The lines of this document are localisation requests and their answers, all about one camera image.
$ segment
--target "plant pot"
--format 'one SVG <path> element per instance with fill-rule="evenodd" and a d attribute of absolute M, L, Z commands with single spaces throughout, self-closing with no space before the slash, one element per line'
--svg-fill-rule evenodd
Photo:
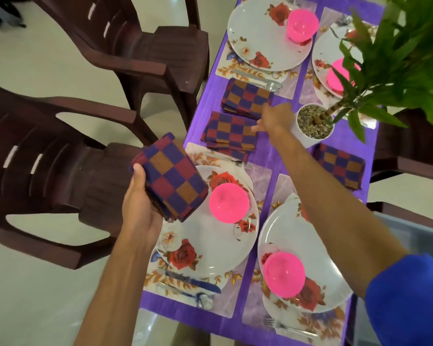
<path fill-rule="evenodd" d="M 303 131 L 301 131 L 300 127 L 298 126 L 298 114 L 300 113 L 300 111 L 304 107 L 310 106 L 310 105 L 315 105 L 315 106 L 323 108 L 324 110 L 327 110 L 327 108 L 324 107 L 323 105 L 316 104 L 316 103 L 309 103 L 309 104 L 305 104 L 304 106 L 302 106 L 298 110 L 297 114 L 295 114 L 294 126 L 292 127 L 292 133 L 305 148 L 309 148 L 311 146 L 314 146 L 315 144 L 320 143 L 321 141 L 328 138 L 335 130 L 335 125 L 332 125 L 332 130 L 329 132 L 329 135 L 324 137 L 324 138 L 321 138 L 321 139 L 311 138 L 311 137 L 308 137 L 306 134 L 304 134 Z"/>

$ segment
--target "placemat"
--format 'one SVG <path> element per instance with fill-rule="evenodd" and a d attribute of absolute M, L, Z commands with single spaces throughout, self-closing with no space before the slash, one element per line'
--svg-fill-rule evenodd
<path fill-rule="evenodd" d="M 206 147 L 199 146 L 194 143 L 188 143 L 185 150 L 195 165 L 210 165 L 225 167 L 225 169 L 228 167 L 233 167 L 231 169 L 231 173 L 237 174 L 238 177 L 246 182 L 248 187 L 254 193 L 259 212 L 261 212 L 266 197 L 266 192 L 268 190 L 268 184 L 271 179 L 272 171 L 270 169 L 261 167 L 259 165 L 253 165 L 252 169 L 242 169 L 235 166 L 230 161 L 219 159 L 218 157 L 221 156 L 221 154 L 215 153 Z M 226 272 L 224 275 L 216 276 L 215 278 L 202 279 L 213 284 L 218 284 L 219 286 L 224 286 L 222 288 L 221 294 L 214 295 L 213 307 L 210 309 L 210 312 L 227 318 L 231 318 L 233 316 L 246 265 L 247 259 L 245 259 L 235 269 L 231 270 L 230 272 Z M 182 281 L 176 279 L 170 279 L 166 275 L 162 275 L 157 272 L 157 269 L 164 269 L 166 266 L 167 263 L 161 258 L 159 253 L 154 250 L 148 265 L 146 279 L 144 281 L 144 290 L 166 296 L 173 300 L 186 303 L 190 306 L 196 306 L 194 300 L 190 297 L 170 293 L 167 290 L 157 287 L 157 283 L 160 281 L 192 295 L 195 295 L 200 291 L 194 285 L 185 284 Z"/>
<path fill-rule="evenodd" d="M 291 5 L 298 5 L 300 8 L 308 9 L 312 12 L 316 11 L 317 4 L 312 1 L 307 0 L 286 0 Z M 226 41 L 225 48 L 221 54 L 218 67 L 216 69 L 216 74 L 227 79 L 235 77 L 239 80 L 255 82 L 253 79 L 247 79 L 239 74 L 233 73 L 231 70 L 237 69 L 244 71 L 246 73 L 256 75 L 260 78 L 265 78 L 277 82 L 281 82 L 283 87 L 281 90 L 276 92 L 275 94 L 287 99 L 293 99 L 295 89 L 297 87 L 298 74 L 300 73 L 301 64 L 296 66 L 291 70 L 286 71 L 275 71 L 275 72 L 265 72 L 259 69 L 256 69 L 247 63 L 245 63 L 232 49 L 229 40 Z"/>
<path fill-rule="evenodd" d="M 319 23 L 319 31 L 316 34 L 315 44 L 317 40 L 329 29 L 330 25 L 335 23 L 343 13 L 332 10 L 330 8 L 324 7 L 322 13 L 321 21 Z M 337 103 L 340 99 L 335 97 L 330 93 L 318 80 L 314 70 L 312 68 L 313 63 L 310 61 L 308 64 L 308 69 L 306 70 L 305 81 L 303 82 L 303 87 L 301 88 L 299 102 L 300 104 L 316 103 L 322 104 L 323 106 L 329 108 L 330 106 Z M 363 114 L 358 114 L 359 120 L 364 127 L 370 129 L 375 129 L 377 127 L 377 121 Z"/>
<path fill-rule="evenodd" d="M 294 193 L 296 193 L 296 190 L 290 176 L 279 174 L 271 202 L 270 213 L 281 206 Z M 317 346 L 339 346 L 341 344 L 347 303 L 324 313 L 296 311 L 288 307 L 282 300 L 271 296 L 271 291 L 263 279 L 257 261 L 242 314 L 242 322 L 251 327 L 274 331 L 263 324 L 264 318 L 269 316 L 263 300 L 265 300 L 265 304 L 269 304 L 269 309 L 279 310 L 280 315 L 288 313 L 290 320 L 289 327 L 316 333 L 318 338 L 310 339 L 284 329 L 275 329 L 277 334 Z"/>

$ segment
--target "folded napkin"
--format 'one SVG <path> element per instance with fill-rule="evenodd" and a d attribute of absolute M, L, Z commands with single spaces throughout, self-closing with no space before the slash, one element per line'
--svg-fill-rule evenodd
<path fill-rule="evenodd" d="M 213 111 L 201 141 L 207 148 L 247 161 L 248 153 L 255 150 L 257 134 L 251 127 L 256 124 L 252 119 Z"/>
<path fill-rule="evenodd" d="M 320 143 L 314 158 L 346 188 L 361 189 L 366 161 L 356 155 Z"/>
<path fill-rule="evenodd" d="M 146 192 L 165 220 L 185 221 L 205 200 L 209 188 L 172 133 L 165 134 L 132 161 L 146 172 Z"/>
<path fill-rule="evenodd" d="M 258 120 L 261 118 L 262 105 L 266 102 L 271 105 L 273 96 L 273 92 L 264 88 L 231 78 L 226 86 L 221 107 L 227 113 Z"/>

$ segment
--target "hand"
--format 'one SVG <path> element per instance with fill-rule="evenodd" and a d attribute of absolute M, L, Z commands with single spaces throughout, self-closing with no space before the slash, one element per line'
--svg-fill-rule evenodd
<path fill-rule="evenodd" d="M 290 103 L 283 103 L 271 107 L 268 103 L 263 104 L 261 119 L 256 126 L 252 126 L 253 132 L 266 131 L 270 140 L 279 133 L 280 130 L 292 130 L 295 114 Z"/>
<path fill-rule="evenodd" d="M 162 215 L 152 206 L 144 189 L 146 173 L 141 165 L 133 165 L 133 177 L 122 205 L 122 232 L 142 232 L 148 248 L 154 248 L 162 229 Z"/>

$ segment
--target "pebbles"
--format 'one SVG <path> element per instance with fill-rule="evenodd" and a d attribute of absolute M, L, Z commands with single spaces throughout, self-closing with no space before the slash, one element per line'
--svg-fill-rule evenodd
<path fill-rule="evenodd" d="M 323 139 L 329 136 L 332 131 L 332 125 L 314 123 L 314 118 L 321 115 L 325 111 L 324 108 L 317 105 L 307 105 L 298 112 L 298 127 L 306 136 L 314 139 Z"/>

